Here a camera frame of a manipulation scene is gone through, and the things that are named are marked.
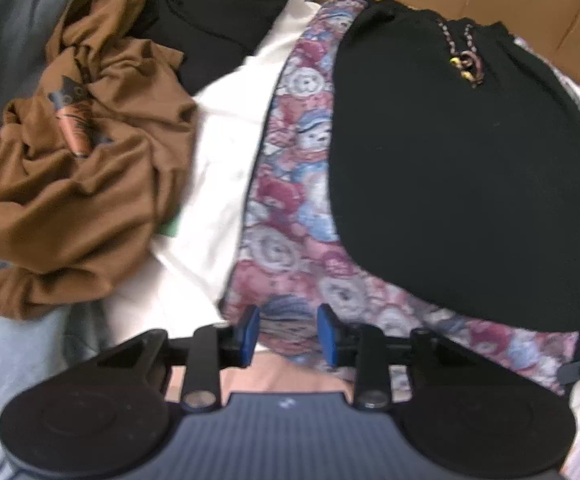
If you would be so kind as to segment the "black shorts with bear lining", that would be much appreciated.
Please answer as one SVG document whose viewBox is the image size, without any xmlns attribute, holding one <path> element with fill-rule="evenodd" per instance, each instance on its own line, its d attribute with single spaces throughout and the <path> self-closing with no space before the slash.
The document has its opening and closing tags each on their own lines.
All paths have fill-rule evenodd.
<svg viewBox="0 0 580 480">
<path fill-rule="evenodd" d="M 322 367 L 318 308 L 550 389 L 580 357 L 580 92 L 503 24 L 332 0 L 273 90 L 219 308 Z"/>
</svg>

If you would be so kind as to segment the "light blue jeans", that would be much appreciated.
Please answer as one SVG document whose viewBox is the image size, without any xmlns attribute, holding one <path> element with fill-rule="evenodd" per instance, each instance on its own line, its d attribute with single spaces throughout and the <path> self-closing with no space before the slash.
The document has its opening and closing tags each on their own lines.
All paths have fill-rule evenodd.
<svg viewBox="0 0 580 480">
<path fill-rule="evenodd" d="M 65 304 L 32 321 L 0 316 L 0 412 L 19 392 L 96 356 L 108 343 L 99 301 Z M 0 446 L 0 479 L 12 476 Z"/>
</svg>

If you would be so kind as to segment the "brown t-shirt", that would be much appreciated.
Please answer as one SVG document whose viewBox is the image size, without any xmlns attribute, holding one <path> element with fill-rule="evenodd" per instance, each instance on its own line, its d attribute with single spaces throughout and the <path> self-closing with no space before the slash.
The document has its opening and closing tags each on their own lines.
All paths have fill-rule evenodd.
<svg viewBox="0 0 580 480">
<path fill-rule="evenodd" d="M 130 36 L 147 0 L 71 0 L 0 128 L 0 316 L 108 296 L 174 217 L 198 107 L 183 55 Z"/>
</svg>

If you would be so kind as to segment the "black garment under pillow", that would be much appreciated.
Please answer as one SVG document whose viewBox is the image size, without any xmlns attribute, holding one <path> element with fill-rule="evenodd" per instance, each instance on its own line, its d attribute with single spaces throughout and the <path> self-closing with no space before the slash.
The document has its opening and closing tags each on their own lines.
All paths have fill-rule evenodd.
<svg viewBox="0 0 580 480">
<path fill-rule="evenodd" d="M 145 0 L 128 35 L 183 53 L 178 79 L 191 96 L 238 68 L 288 0 Z"/>
</svg>

